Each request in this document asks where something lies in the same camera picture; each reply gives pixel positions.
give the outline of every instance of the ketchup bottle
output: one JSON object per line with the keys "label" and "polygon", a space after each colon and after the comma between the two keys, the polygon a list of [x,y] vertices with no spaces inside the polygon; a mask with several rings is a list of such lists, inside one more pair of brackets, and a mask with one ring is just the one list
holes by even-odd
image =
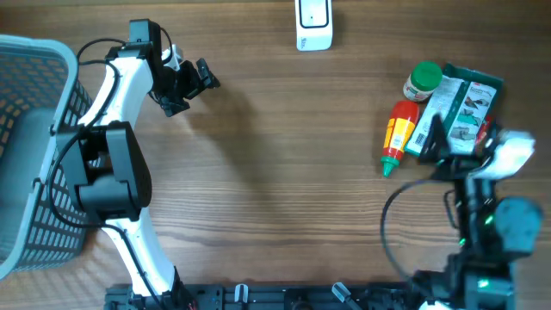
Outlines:
{"label": "ketchup bottle", "polygon": [[390,176],[404,156],[404,147],[410,139],[419,119],[419,106],[415,102],[397,102],[390,114],[385,145],[382,150],[382,175]]}

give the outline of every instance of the yellow label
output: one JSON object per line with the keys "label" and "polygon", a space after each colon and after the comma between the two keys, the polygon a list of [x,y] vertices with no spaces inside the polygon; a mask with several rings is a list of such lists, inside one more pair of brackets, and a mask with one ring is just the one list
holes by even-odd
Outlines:
{"label": "yellow label", "polygon": [[390,143],[390,136],[393,134],[393,126],[394,119],[390,119],[387,125],[387,136],[385,137],[385,146],[383,148],[387,148],[388,144]]}
{"label": "yellow label", "polygon": [[400,118],[397,119],[392,138],[389,141],[390,147],[399,149],[403,152],[406,142],[412,136],[413,129],[415,129],[415,124],[412,122]]}

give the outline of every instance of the green bottle cap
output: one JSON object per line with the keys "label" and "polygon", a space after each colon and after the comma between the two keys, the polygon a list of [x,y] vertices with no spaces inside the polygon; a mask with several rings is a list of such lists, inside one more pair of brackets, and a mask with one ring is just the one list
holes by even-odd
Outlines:
{"label": "green bottle cap", "polygon": [[396,158],[391,158],[388,156],[383,156],[381,158],[382,162],[382,175],[384,177],[390,177],[390,172],[393,171],[394,167],[398,167],[399,160]]}
{"label": "green bottle cap", "polygon": [[413,69],[412,84],[419,90],[434,90],[440,82],[442,82],[442,69],[432,61],[422,61]]}

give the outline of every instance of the wooden table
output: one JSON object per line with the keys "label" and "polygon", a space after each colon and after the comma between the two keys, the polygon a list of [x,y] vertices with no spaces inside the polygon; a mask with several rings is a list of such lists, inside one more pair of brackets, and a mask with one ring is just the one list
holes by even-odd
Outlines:
{"label": "wooden table", "polygon": [[[430,167],[412,157],[381,176],[393,105],[415,64],[449,61],[506,81],[499,113],[531,131],[535,156],[499,194],[551,210],[551,9],[530,1],[335,1],[330,50],[295,48],[294,5],[209,3],[0,9],[0,32],[61,40],[73,50],[127,38],[149,17],[187,59],[204,57],[222,83],[172,118],[146,99],[136,134],[153,178],[151,213],[185,283],[362,283],[398,280],[379,239],[384,201]],[[85,58],[101,58],[109,44]],[[80,79],[95,94],[101,67]],[[439,270],[457,251],[442,193],[401,197],[389,238],[410,271]],[[551,222],[536,254],[518,264],[518,308],[551,302]],[[98,309],[104,290],[130,278],[113,244],[92,232],[62,268],[0,282],[1,309]]]}

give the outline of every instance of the gray basket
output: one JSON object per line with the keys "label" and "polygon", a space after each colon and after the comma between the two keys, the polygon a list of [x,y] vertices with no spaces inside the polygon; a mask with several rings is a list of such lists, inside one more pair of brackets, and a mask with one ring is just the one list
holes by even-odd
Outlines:
{"label": "gray basket", "polygon": [[[62,43],[0,35],[0,279],[12,270],[60,266],[82,250],[85,230],[54,218],[44,185],[57,156],[51,130],[76,126],[91,105],[77,72]],[[54,181],[60,213],[85,222],[61,169]]]}

